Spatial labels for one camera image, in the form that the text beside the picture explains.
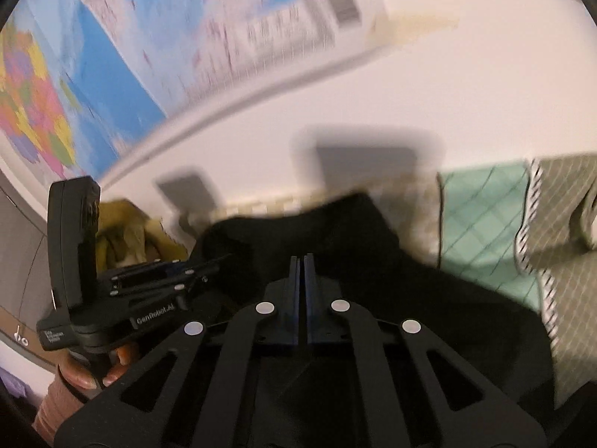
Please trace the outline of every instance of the fingernail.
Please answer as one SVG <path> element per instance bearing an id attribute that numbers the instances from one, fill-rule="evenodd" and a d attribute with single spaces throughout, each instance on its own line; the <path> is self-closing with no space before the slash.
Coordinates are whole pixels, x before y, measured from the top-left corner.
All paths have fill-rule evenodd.
<path id="1" fill-rule="evenodd" d="M 105 385 L 106 387 L 109 387 L 114 383 L 115 380 L 116 380 L 115 377 L 107 376 L 103 379 L 102 384 Z"/>
<path id="2" fill-rule="evenodd" d="M 71 385 L 79 386 L 82 389 L 86 389 L 88 391 L 93 391 L 97 389 L 97 382 L 94 379 L 79 379 L 77 382 L 72 382 L 68 380 L 68 383 Z"/>

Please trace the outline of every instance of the purple cloth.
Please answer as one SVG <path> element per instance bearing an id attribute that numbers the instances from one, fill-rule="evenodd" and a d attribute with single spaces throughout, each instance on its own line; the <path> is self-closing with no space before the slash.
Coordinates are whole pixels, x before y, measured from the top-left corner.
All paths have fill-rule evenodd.
<path id="1" fill-rule="evenodd" d="M 0 367 L 0 379 L 7 391 L 16 398 L 27 398 L 27 385 L 20 379 L 13 376 L 10 372 Z"/>

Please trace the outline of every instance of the human hand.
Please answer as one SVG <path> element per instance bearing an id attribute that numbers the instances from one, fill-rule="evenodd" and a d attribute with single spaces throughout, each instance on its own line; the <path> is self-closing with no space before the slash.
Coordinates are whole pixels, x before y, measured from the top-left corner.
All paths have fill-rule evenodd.
<path id="1" fill-rule="evenodd" d="M 114 353 L 116 354 L 117 362 L 102 379 L 102 383 L 106 387 L 122 377 L 128 368 L 139 359 L 139 348 L 136 343 L 127 343 L 118 347 Z M 92 373 L 68 351 L 62 353 L 58 367 L 65 381 L 73 387 L 84 391 L 100 388 Z"/>

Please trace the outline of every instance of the poster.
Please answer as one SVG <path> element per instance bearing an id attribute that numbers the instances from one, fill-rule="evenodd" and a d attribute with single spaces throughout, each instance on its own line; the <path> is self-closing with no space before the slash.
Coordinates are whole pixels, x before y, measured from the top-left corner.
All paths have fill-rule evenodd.
<path id="1" fill-rule="evenodd" d="M 20 0 L 0 33 L 0 128 L 43 186 L 99 179 L 167 118 L 333 47 L 315 0 Z"/>

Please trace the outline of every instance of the black cloth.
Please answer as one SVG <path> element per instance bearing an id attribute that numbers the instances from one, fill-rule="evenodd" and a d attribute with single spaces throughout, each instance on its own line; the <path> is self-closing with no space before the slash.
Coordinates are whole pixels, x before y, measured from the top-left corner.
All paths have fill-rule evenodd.
<path id="1" fill-rule="evenodd" d="M 367 195 L 348 196 L 297 216 L 222 221 L 199 238 L 193 256 L 208 260 L 234 255 L 244 279 L 226 293 L 242 306 L 259 301 L 265 285 L 288 275 L 292 255 L 310 252 L 318 275 L 337 280 L 345 299 L 369 309 L 379 320 L 396 324 L 406 318 L 418 320 L 539 422 L 551 419 L 553 365 L 539 316 L 497 293 L 414 260 L 402 251 L 398 237 Z M 311 399 L 310 414 L 301 419 L 293 409 L 281 416 L 282 405 L 276 402 L 264 408 L 264 413 L 276 413 L 277 421 L 287 426 L 286 435 L 276 434 L 282 441 L 270 441 L 270 445 L 323 446 L 314 444 L 318 437 L 306 441 L 306 426 L 322 416 L 325 422 L 320 422 L 318 436 L 326 426 L 334 426 L 326 414 L 334 409 L 332 405 L 338 406 L 333 401 L 334 396 L 339 399 L 334 380 L 349 373 L 322 360 L 273 361 L 263 368 L 268 379 L 275 379 L 280 371 L 292 373 L 281 375 L 277 384 L 268 381 L 278 389 L 276 402 L 294 390 L 292 402 L 307 406 L 310 399 L 305 393 L 313 384 L 330 391 L 329 398 L 320 399 L 316 407 Z M 336 436 L 337 430 L 338 426 L 329 429 Z M 350 446 L 346 440 L 337 446 L 343 443 Z"/>
<path id="2" fill-rule="evenodd" d="M 550 448 L 597 446 L 597 383 L 589 382 L 560 407 L 546 429 Z"/>
<path id="3" fill-rule="evenodd" d="M 31 427 L 31 423 L 30 413 L 26 413 L 20 408 L 0 380 L 0 446 L 49 448 L 48 444 Z"/>

